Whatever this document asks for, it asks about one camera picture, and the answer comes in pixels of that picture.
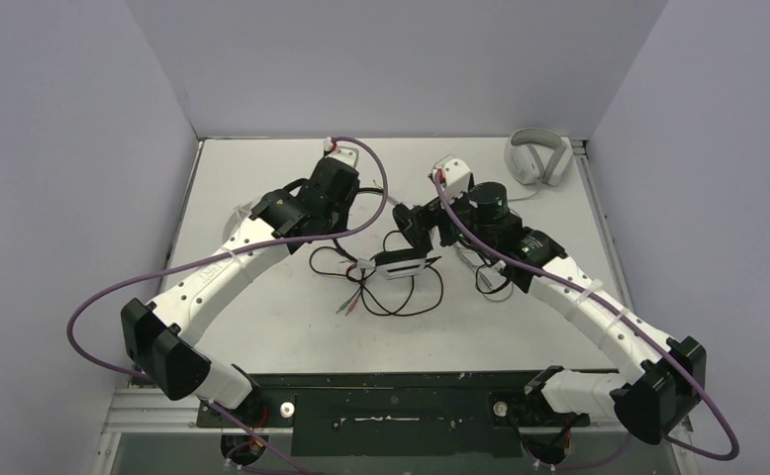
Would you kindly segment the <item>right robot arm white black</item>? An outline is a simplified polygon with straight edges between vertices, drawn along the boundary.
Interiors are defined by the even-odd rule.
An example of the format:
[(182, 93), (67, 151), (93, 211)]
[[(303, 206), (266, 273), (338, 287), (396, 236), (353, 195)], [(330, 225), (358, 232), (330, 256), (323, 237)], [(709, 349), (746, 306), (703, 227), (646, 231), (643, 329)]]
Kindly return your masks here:
[(677, 340), (636, 316), (588, 276), (566, 250), (546, 233), (524, 225), (510, 210), (507, 190), (497, 182), (480, 183), (451, 203), (455, 224), (438, 199), (392, 216), (408, 243), (432, 247), (439, 233), (443, 246), (462, 244), (487, 263), (498, 254), (524, 263), (502, 263), (501, 273), (522, 292), (560, 314), (615, 365), (616, 372), (595, 374), (551, 366), (527, 386), (526, 410), (548, 424), (561, 414), (600, 416), (619, 421), (635, 438), (658, 444), (701, 402), (706, 379), (706, 349), (694, 338)]

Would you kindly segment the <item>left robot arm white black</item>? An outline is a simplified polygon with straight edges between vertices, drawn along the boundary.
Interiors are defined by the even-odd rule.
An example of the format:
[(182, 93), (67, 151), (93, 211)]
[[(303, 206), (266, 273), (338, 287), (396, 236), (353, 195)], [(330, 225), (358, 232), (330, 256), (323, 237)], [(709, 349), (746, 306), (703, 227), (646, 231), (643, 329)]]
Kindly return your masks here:
[(147, 303), (133, 299), (121, 311), (128, 357), (172, 401), (213, 400), (239, 426), (260, 415), (254, 383), (232, 363), (196, 347), (206, 329), (261, 273), (299, 248), (296, 237), (346, 229), (360, 181), (344, 153), (321, 158), (311, 176), (263, 195), (202, 266)]

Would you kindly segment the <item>black and white headphones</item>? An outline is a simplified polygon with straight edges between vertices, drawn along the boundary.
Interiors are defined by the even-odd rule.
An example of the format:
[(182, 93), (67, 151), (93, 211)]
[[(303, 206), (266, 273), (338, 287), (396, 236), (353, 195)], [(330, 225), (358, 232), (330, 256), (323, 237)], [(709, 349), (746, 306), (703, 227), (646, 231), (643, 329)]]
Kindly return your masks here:
[[(346, 316), (351, 314), (354, 309), (361, 305), (369, 314), (377, 317), (396, 317), (408, 318), (428, 313), (436, 309), (443, 300), (444, 284), (441, 273), (433, 267), (439, 260), (439, 256), (429, 256), (430, 251), (415, 246), (409, 246), (399, 249), (388, 249), (386, 242), (390, 236), (401, 234), (395, 230), (386, 234), (382, 239), (382, 250), (370, 258), (360, 258), (349, 253), (337, 239), (332, 240), (331, 245), (315, 248), (310, 254), (308, 264), (310, 269), (322, 277), (336, 277), (354, 284), (356, 289), (342, 302), (337, 308), (338, 313), (344, 313)], [(327, 272), (318, 270), (313, 259), (319, 251), (332, 251), (341, 256), (348, 264), (343, 273)], [(406, 307), (411, 302), (415, 289), (416, 278), (424, 271), (430, 270), (437, 278), (439, 293), (434, 304), (417, 311), (406, 311)], [(396, 280), (408, 278), (410, 287), (408, 294), (396, 309), (388, 309), (375, 296), (369, 288), (368, 282), (372, 277), (379, 276), (385, 280)]]

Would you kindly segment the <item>white wired headphones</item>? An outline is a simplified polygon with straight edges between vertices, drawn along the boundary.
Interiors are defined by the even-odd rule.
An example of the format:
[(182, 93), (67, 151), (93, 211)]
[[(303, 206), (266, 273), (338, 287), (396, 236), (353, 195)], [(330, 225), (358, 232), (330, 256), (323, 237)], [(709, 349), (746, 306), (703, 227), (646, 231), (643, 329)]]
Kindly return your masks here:
[(231, 239), (231, 236), (237, 231), (244, 219), (250, 215), (252, 205), (249, 203), (236, 205), (223, 226), (223, 241)]

